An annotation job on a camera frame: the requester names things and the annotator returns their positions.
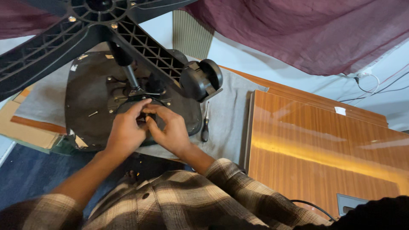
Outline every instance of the person's left hand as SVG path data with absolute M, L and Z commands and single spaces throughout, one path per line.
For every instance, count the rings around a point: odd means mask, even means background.
M 129 108 L 127 112 L 118 114 L 115 117 L 104 151 L 126 158 L 142 144 L 146 138 L 147 128 L 138 127 L 136 118 L 143 107 L 151 101 L 152 99 L 140 101 Z

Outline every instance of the person's right hand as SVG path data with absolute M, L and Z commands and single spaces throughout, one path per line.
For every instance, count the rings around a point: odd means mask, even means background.
M 192 148 L 189 135 L 186 131 L 184 119 L 177 113 L 165 106 L 148 104 L 142 110 L 144 113 L 152 113 L 160 116 L 166 123 L 165 128 L 160 130 L 153 118 L 147 116 L 146 123 L 153 139 L 169 152 L 181 157 L 183 153 Z

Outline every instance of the shirt sleeve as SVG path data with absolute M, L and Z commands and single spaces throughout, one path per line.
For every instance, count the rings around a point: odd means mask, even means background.
M 228 159 L 216 160 L 208 168 L 205 176 L 270 227 L 273 227 L 277 221 L 290 227 L 308 223 L 331 224 L 319 215 L 296 206 L 285 196 L 248 177 Z
M 75 200 L 62 194 L 47 194 L 0 211 L 4 229 L 77 229 L 81 222 Z

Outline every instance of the hand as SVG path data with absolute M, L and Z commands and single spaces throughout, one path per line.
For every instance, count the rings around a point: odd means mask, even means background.
M 144 113 L 153 113 L 160 116 L 166 123 L 165 128 L 161 131 L 154 119 L 147 116 L 146 124 L 156 143 L 167 149 L 169 152 L 175 154 L 180 158 L 186 150 L 192 147 L 189 135 L 186 131 L 184 119 L 177 113 L 166 108 L 165 106 L 148 104 L 144 109 Z
M 146 138 L 147 128 L 138 127 L 136 118 L 141 113 L 142 108 L 151 101 L 152 99 L 140 101 L 125 113 L 118 114 L 115 117 L 105 151 L 126 158 L 142 144 Z

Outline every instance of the wooden board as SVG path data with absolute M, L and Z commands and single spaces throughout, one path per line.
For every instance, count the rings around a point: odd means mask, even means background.
M 408 134 L 258 90 L 252 103 L 245 168 L 255 180 L 333 216 L 337 193 L 409 195 Z
M 342 107 L 346 109 L 346 115 L 348 117 L 353 117 L 356 119 L 360 119 L 366 122 L 370 122 L 373 124 L 377 124 L 383 127 L 388 127 L 388 123 L 386 121 L 386 117 L 384 115 L 374 113 L 368 110 L 364 110 L 362 108 L 358 108 L 355 106 L 351 106 L 339 101 L 334 101 L 332 99 L 326 98 L 326 97 L 321 97 L 309 92 L 305 92 L 299 89 L 295 89 L 289 86 L 285 86 L 273 81 L 269 81 L 260 77 L 256 77 L 250 74 L 246 74 L 237 70 L 233 70 L 227 67 L 223 67 L 226 70 L 230 70 L 240 76 L 243 76 L 252 82 L 255 82 L 259 85 L 269 87 L 269 90 L 267 92 L 281 96 L 281 97 L 286 97 L 291 100 L 299 101 L 305 104 L 309 104 L 312 106 L 316 106 L 318 108 L 326 109 L 328 111 L 335 112 L 334 106 L 337 107 Z

